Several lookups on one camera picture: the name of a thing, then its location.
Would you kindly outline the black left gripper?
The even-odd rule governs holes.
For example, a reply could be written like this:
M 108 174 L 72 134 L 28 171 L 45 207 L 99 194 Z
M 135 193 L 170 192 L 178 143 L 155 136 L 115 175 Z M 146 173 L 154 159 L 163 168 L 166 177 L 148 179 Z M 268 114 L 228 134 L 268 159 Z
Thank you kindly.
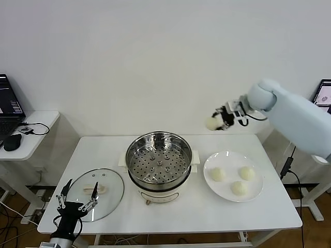
M 91 198 L 88 203 L 66 201 L 72 179 L 62 188 L 60 194 L 56 195 L 58 201 L 58 212 L 61 217 L 57 230 L 51 234 L 51 238 L 76 239 L 74 234 L 77 222 L 98 204 L 98 182 L 95 183 Z

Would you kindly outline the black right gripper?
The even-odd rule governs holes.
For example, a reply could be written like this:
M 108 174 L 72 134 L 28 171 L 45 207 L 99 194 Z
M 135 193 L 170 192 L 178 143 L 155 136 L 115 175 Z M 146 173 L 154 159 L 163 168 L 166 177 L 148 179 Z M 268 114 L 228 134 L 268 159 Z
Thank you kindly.
M 226 131 L 234 125 L 234 115 L 232 113 L 228 113 L 225 105 L 216 108 L 212 114 L 212 117 L 216 117 L 217 115 L 221 115 L 223 120 L 223 122 L 217 122 L 217 131 Z

